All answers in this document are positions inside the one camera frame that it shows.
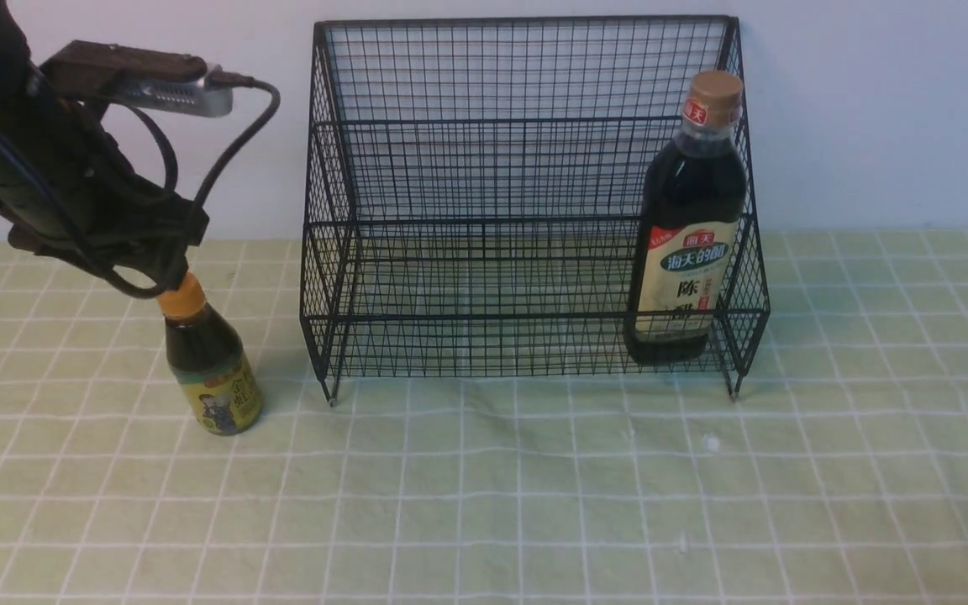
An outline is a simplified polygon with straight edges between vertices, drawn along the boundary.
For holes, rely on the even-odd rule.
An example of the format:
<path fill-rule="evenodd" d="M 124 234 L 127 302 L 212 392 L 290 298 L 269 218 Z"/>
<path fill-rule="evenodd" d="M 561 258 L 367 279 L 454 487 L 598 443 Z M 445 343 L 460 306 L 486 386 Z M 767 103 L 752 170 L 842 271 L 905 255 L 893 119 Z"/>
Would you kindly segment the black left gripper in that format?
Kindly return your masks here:
<path fill-rule="evenodd" d="M 19 126 L 0 129 L 0 218 L 19 251 L 97 278 L 124 267 L 153 281 L 184 272 L 210 222 L 191 199 L 137 175 L 104 135 Z"/>

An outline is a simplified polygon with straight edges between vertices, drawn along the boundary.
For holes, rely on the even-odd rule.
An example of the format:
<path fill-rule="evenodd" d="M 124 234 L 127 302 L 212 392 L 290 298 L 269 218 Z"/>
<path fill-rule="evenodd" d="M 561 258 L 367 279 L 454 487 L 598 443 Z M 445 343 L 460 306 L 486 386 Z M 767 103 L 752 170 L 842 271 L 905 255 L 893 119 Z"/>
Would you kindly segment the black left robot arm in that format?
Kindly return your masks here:
<path fill-rule="evenodd" d="M 64 261 L 124 287 L 119 267 L 173 290 L 207 217 L 176 194 L 166 136 L 142 116 L 164 156 L 164 183 L 138 175 L 103 127 L 108 101 L 70 97 L 32 59 L 24 32 L 0 1 L 0 218 L 17 251 Z"/>

